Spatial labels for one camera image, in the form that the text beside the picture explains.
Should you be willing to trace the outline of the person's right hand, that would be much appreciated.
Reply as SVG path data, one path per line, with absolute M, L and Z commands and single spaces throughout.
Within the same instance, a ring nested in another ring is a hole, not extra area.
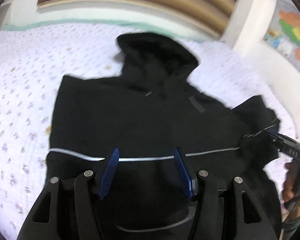
M 286 173 L 286 179 L 283 184 L 282 198 L 286 203 L 295 197 L 293 192 L 293 186 L 295 184 L 296 176 L 299 170 L 299 164 L 296 161 L 285 163 L 285 168 L 288 170 Z

